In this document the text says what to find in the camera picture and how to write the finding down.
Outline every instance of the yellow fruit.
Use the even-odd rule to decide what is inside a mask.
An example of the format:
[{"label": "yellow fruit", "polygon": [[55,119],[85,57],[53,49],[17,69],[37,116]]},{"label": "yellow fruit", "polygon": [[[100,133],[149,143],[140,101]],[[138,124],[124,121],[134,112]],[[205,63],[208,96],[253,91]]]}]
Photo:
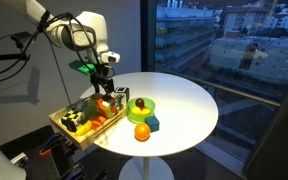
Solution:
[{"label": "yellow fruit", "polygon": [[132,109],[131,109],[131,112],[133,114],[141,114],[141,109],[137,106],[134,106]]},{"label": "yellow fruit", "polygon": [[150,109],[145,108],[145,109],[142,110],[141,114],[148,114],[148,113],[150,113],[150,112],[151,112]]},{"label": "yellow fruit", "polygon": [[80,126],[77,131],[75,132],[76,136],[82,136],[86,134],[88,131],[90,131],[92,128],[92,123],[90,121],[87,121],[85,124]]}]

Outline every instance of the city view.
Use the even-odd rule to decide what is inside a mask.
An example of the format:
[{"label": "city view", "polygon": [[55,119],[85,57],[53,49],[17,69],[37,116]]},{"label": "city view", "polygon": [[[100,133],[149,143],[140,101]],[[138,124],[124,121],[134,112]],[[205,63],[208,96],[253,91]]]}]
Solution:
[{"label": "city view", "polygon": [[288,93],[288,0],[158,0],[155,67],[241,92],[203,85],[208,140],[245,161]]}]

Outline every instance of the apartment building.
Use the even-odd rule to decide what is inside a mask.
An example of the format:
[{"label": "apartment building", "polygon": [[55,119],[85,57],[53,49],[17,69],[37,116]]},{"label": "apartment building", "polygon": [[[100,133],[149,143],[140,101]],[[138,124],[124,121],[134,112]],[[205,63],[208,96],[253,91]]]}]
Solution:
[{"label": "apartment building", "polygon": [[266,28],[285,28],[288,31],[288,13],[287,14],[270,14],[267,17]]},{"label": "apartment building", "polygon": [[238,28],[247,28],[248,35],[255,34],[264,29],[269,12],[261,7],[229,8],[224,20],[224,34]]},{"label": "apartment building", "polygon": [[213,10],[157,7],[155,62],[177,69],[214,39]]},{"label": "apartment building", "polygon": [[216,39],[210,65],[271,83],[288,81],[288,38],[247,36]]}]

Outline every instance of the wooden box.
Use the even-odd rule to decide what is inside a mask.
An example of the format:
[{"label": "wooden box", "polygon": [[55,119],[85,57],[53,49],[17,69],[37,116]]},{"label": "wooden box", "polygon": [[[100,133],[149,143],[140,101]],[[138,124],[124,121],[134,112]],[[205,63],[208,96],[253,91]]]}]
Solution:
[{"label": "wooden box", "polygon": [[[98,99],[101,95],[92,95],[92,99]],[[69,131],[65,125],[61,123],[61,118],[69,111],[69,108],[60,109],[49,115],[51,123],[61,132],[64,136],[72,141],[79,149],[84,151],[94,141],[100,137],[104,132],[108,131],[110,128],[114,127],[120,120],[126,116],[126,102],[123,100],[121,110],[111,119],[107,119],[104,124],[98,127],[96,130],[91,129],[89,132],[82,136],[76,136],[74,132]]]}]

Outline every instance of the green bowl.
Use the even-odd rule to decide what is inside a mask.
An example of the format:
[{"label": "green bowl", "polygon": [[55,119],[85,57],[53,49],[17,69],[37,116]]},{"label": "green bowl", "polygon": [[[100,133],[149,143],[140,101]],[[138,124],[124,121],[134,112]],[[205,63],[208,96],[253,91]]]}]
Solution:
[{"label": "green bowl", "polygon": [[150,117],[154,114],[155,103],[149,98],[141,97],[144,100],[144,106],[146,106],[150,112],[146,114],[134,114],[131,112],[131,109],[136,106],[135,101],[137,98],[131,99],[127,103],[127,119],[132,123],[138,124],[145,122],[145,118]]}]

